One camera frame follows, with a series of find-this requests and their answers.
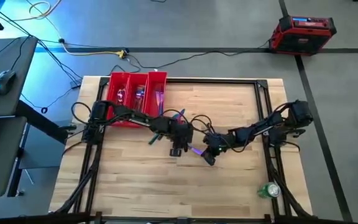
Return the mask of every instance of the yellow cable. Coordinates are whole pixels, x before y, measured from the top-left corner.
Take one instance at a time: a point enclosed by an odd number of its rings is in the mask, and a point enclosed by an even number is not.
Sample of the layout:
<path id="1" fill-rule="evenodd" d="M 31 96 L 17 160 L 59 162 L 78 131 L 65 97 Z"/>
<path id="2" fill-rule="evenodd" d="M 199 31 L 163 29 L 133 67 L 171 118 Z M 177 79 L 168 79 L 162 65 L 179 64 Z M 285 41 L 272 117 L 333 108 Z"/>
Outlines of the yellow cable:
<path id="1" fill-rule="evenodd" d="M 31 19 L 46 19 L 49 21 L 49 23 L 53 26 L 53 28 L 56 30 L 56 33 L 57 35 L 59 36 L 60 39 L 62 39 L 62 36 L 60 35 L 59 33 L 59 30 L 57 29 L 57 27 L 55 26 L 55 24 L 53 24 L 53 22 L 51 20 L 48 19 L 47 16 L 49 16 L 49 14 L 55 10 L 55 8 L 60 4 L 60 2 L 62 0 L 58 0 L 56 2 L 56 4 L 54 6 L 51 6 L 51 4 L 47 1 L 39 1 L 37 3 L 34 3 L 32 4 L 29 0 L 26 0 L 30 5 L 31 7 L 29 8 L 29 14 L 30 14 L 30 17 L 29 18 L 24 18 L 24 19 L 14 19 L 13 21 L 28 21 L 28 20 L 31 20 Z M 36 6 L 39 5 L 39 4 L 46 4 L 48 5 L 48 9 L 45 11 L 45 12 L 41 12 L 40 9 L 38 9 Z M 41 14 L 38 15 L 38 16 L 33 16 L 31 14 L 31 10 L 35 8 L 36 10 L 38 10 Z M 65 43 L 61 43 L 63 49 L 65 50 L 66 53 L 70 54 L 70 55 L 74 55 L 74 56 L 87 56 L 87 55 L 97 55 L 97 54 L 115 54 L 117 55 L 119 58 L 123 59 L 126 55 L 125 51 L 123 50 L 120 50 L 118 52 L 91 52 L 91 53 L 73 53 L 73 52 L 69 52 L 66 48 L 66 45 Z"/>

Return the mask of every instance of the gray floor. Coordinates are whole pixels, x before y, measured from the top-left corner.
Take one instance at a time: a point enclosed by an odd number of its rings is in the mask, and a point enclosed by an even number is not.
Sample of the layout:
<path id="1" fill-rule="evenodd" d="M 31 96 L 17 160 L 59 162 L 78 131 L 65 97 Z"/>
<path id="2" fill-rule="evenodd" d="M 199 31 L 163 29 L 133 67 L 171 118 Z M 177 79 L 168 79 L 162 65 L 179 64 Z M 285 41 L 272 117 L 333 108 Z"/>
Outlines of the gray floor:
<path id="1" fill-rule="evenodd" d="M 333 17 L 338 33 L 329 48 L 358 48 L 358 2 L 351 0 L 286 0 L 290 14 Z M 18 18 L 28 8 L 25 1 L 7 1 L 2 11 Z M 51 21 L 67 42 L 126 47 L 258 47 L 271 35 L 281 16 L 276 0 L 148 0 L 62 1 Z M 45 21 L 21 22 L 38 38 L 56 40 Z M 0 38 L 22 35 L 6 25 Z M 191 54 L 135 54 L 145 65 L 160 65 Z M 113 55 L 56 56 L 78 74 L 107 75 L 115 64 L 131 70 Z M 329 146 L 353 218 L 358 221 L 358 54 L 319 54 L 303 57 Z M 282 78 L 289 100 L 305 99 L 295 60 L 289 55 L 242 54 L 236 57 L 206 55 L 164 68 L 171 77 Z M 34 55 L 24 94 L 36 105 L 47 105 L 69 89 L 69 79 L 45 53 Z M 35 90 L 43 88 L 44 94 Z M 71 119 L 73 91 L 50 108 L 46 117 Z M 313 126 L 299 140 L 313 211 L 321 218 L 340 219 L 316 131 Z M 30 170 L 21 198 L 0 198 L 4 217 L 47 212 L 58 168 Z"/>

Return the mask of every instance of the red utensil caddy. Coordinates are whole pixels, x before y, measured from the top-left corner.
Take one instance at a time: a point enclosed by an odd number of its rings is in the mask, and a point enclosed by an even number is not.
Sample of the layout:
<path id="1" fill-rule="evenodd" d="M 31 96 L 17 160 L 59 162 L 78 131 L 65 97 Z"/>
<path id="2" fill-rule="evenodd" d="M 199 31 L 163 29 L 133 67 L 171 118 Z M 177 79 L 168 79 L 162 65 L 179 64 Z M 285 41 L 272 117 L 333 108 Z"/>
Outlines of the red utensil caddy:
<path id="1" fill-rule="evenodd" d="M 149 116 L 158 116 L 158 104 L 156 91 L 165 94 L 165 85 L 167 82 L 166 72 L 149 72 L 149 73 L 129 73 L 129 72 L 112 72 L 109 82 L 109 91 L 107 100 L 119 103 L 118 91 L 125 90 L 122 104 L 134 109 L 136 89 L 144 86 L 144 97 L 140 112 Z M 108 119 L 114 117 L 114 111 L 109 110 Z M 128 121 L 116 122 L 113 126 L 139 127 L 138 124 Z"/>

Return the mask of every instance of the wooden tabletop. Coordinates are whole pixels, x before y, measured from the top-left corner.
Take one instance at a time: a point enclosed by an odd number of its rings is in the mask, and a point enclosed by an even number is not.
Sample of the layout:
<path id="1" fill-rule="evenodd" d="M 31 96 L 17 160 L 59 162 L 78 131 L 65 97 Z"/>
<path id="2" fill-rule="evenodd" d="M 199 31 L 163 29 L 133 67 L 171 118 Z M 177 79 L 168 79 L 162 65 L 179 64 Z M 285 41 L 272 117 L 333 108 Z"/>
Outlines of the wooden tabletop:
<path id="1" fill-rule="evenodd" d="M 91 107 L 99 81 L 100 77 L 84 77 L 78 101 Z M 272 107 L 287 102 L 283 81 L 267 81 Z M 254 87 L 249 85 L 167 83 L 164 103 L 165 110 L 185 108 L 188 119 L 208 115 L 215 130 L 222 133 L 258 121 Z M 75 111 L 79 118 L 88 119 L 89 112 L 83 106 Z M 146 128 L 106 129 L 93 212 L 119 217 L 202 218 L 263 218 L 272 214 L 271 201 L 256 194 L 268 182 L 260 137 L 242 153 L 228 150 L 221 154 L 211 167 L 191 151 L 170 157 L 172 143 L 163 139 L 150 146 L 147 143 L 152 136 Z M 192 145 L 205 149 L 202 139 L 201 133 L 195 133 Z M 75 136 L 67 146 L 79 140 L 80 136 Z M 64 155 L 50 210 L 62 206 L 76 187 L 84 151 L 85 144 L 81 144 Z M 312 213 L 298 150 L 282 147 L 282 161 L 288 188 Z"/>

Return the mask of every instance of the soda can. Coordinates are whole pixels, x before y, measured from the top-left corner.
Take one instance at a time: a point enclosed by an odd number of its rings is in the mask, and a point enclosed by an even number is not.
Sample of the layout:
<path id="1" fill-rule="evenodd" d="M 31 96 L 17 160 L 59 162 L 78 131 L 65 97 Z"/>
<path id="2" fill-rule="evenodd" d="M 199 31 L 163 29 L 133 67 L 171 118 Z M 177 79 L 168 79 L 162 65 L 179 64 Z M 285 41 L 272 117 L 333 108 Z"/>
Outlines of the soda can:
<path id="1" fill-rule="evenodd" d="M 258 190 L 258 195 L 261 198 L 275 198 L 280 196 L 281 194 L 281 189 L 280 187 L 274 183 L 274 182 L 269 182 L 267 184 L 264 184 L 259 190 Z"/>

